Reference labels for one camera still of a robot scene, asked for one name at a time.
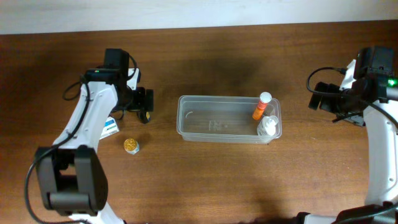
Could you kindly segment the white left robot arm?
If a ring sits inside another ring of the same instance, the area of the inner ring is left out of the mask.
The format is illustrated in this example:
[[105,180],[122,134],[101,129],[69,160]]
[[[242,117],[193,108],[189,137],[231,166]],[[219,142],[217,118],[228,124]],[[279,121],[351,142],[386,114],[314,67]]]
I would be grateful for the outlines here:
[[108,203],[108,180],[97,155],[109,116],[138,113],[143,123],[154,109],[154,92],[138,87],[138,68],[89,69],[77,83],[79,100],[65,129],[49,147],[39,147],[36,172],[42,203],[68,223],[124,223]]

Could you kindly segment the white Panadol medicine box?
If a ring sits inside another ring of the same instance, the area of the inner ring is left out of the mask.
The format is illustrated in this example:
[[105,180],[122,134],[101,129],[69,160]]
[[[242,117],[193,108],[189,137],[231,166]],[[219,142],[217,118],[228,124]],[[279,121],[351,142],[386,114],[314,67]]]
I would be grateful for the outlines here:
[[116,123],[116,120],[112,117],[108,117],[105,122],[104,128],[102,130],[100,139],[106,138],[106,137],[116,134],[118,132],[119,132],[119,128]]

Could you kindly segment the white pump bottle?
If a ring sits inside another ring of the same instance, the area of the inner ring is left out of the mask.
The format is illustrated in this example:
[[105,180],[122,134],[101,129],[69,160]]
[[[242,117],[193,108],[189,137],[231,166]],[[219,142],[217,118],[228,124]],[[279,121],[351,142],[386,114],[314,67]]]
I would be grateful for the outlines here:
[[264,116],[257,126],[257,134],[259,136],[273,136],[276,133],[276,126],[278,123],[278,117]]

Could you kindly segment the dark bottle white cap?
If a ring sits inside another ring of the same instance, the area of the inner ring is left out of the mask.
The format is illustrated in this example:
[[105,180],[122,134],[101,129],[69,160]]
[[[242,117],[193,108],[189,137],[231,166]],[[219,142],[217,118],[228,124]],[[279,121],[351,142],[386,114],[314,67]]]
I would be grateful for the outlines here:
[[148,111],[138,111],[137,117],[139,118],[140,122],[143,124],[147,124],[150,122],[150,113]]

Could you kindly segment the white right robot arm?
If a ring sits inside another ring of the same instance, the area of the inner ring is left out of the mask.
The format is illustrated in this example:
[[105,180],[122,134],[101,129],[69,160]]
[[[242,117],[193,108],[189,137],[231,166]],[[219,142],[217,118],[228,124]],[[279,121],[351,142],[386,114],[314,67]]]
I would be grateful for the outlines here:
[[397,223],[397,79],[356,80],[339,95],[356,100],[369,142],[369,185],[365,205],[336,217],[300,212],[295,223]]

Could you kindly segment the orange tube white cap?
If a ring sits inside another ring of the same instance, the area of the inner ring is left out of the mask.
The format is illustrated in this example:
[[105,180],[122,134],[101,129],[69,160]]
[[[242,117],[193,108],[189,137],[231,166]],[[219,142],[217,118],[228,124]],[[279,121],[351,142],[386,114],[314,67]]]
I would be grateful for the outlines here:
[[252,114],[252,118],[255,120],[261,119],[268,103],[272,100],[272,95],[269,92],[262,92],[259,96],[259,102]]

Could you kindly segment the small jar gold lid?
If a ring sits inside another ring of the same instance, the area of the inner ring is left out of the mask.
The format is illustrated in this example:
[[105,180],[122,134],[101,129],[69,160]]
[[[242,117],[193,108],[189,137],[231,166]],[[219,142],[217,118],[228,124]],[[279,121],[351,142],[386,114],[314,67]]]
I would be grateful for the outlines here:
[[125,140],[123,146],[129,154],[136,154],[140,150],[139,143],[135,139]]

